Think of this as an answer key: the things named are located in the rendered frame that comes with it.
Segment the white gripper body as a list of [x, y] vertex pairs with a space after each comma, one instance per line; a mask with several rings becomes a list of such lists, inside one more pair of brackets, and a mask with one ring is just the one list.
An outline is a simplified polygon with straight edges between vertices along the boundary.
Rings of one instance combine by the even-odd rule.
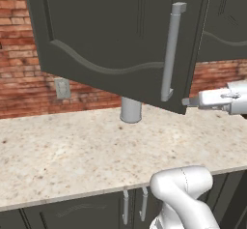
[[229, 89], [201, 91], [198, 95], [200, 109], [215, 109], [227, 111], [233, 102], [233, 94]]

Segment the grey cylindrical cup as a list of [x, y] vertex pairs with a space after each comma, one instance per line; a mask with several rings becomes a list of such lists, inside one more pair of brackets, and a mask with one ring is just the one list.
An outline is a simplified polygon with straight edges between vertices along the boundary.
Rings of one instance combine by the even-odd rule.
[[142, 103], [122, 97], [120, 119], [128, 124], [135, 124], [142, 119]]

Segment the dark grey base cabinet door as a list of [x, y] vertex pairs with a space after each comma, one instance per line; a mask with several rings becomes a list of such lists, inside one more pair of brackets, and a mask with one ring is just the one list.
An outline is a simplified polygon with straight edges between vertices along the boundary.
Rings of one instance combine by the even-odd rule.
[[22, 209], [29, 229], [130, 229], [134, 191], [128, 191], [124, 224], [122, 191]]
[[247, 229], [247, 170], [213, 176], [213, 187], [200, 196], [220, 229]]
[[19, 211], [0, 212], [0, 229], [26, 229]]
[[147, 190], [148, 202], [146, 217], [145, 220], [142, 221], [140, 217], [140, 211], [142, 210], [143, 190], [141, 188], [135, 189], [133, 205], [133, 229], [150, 229], [152, 221], [158, 216], [162, 209], [162, 202], [153, 196], [149, 187], [147, 187]]

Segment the dark grey wall cabinet door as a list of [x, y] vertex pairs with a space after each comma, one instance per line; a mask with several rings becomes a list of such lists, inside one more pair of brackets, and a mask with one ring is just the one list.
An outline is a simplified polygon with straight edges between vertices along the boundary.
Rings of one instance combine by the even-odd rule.
[[[180, 17], [168, 101], [161, 84], [172, 5]], [[41, 70], [178, 114], [185, 112], [208, 0], [27, 0]]]
[[209, 0], [198, 62], [247, 59], [247, 0]]

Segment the grey wall outlet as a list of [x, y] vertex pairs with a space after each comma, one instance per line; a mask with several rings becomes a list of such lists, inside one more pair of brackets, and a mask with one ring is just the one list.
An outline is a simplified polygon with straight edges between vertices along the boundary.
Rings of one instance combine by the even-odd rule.
[[70, 98], [69, 81], [67, 79], [58, 77], [54, 79], [56, 95], [58, 100]]

